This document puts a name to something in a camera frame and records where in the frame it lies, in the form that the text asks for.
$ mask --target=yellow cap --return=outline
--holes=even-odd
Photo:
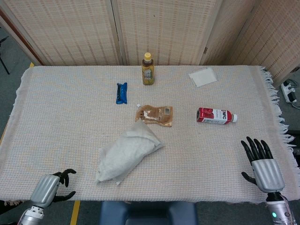
[[[150,61],[152,59],[151,54],[149,52],[146,52],[145,55],[144,55],[144,59],[146,61]]]

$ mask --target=blue wrapper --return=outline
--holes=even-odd
[[[121,84],[117,83],[117,104],[127,104],[127,83]]]

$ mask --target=robotic arm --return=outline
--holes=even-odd
[[[285,183],[267,143],[263,140],[260,143],[257,139],[253,142],[250,137],[247,137],[247,140],[251,149],[244,141],[241,143],[252,165],[255,178],[245,172],[242,172],[242,176],[257,185],[261,191],[268,193],[266,203],[275,225],[297,225],[287,199],[280,193]]]
[[[57,196],[56,191],[61,184],[69,185],[69,173],[76,173],[73,169],[67,169],[64,172],[57,172],[52,175],[44,175],[39,180],[30,200],[33,203],[31,209],[27,209],[21,216],[18,225],[38,225],[44,217],[44,208],[52,202],[65,201],[75,195],[72,191],[66,196]]]

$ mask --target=brown pouch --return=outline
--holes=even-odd
[[[142,119],[144,123],[157,123],[164,127],[171,127],[173,121],[173,107],[153,107],[143,105],[136,111],[135,120]]]

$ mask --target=plastic bottle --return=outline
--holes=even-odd
[[[152,85],[154,83],[154,61],[149,52],[146,52],[142,60],[142,83]]]
[[[227,124],[236,122],[238,116],[228,110],[199,108],[197,111],[197,122]]]

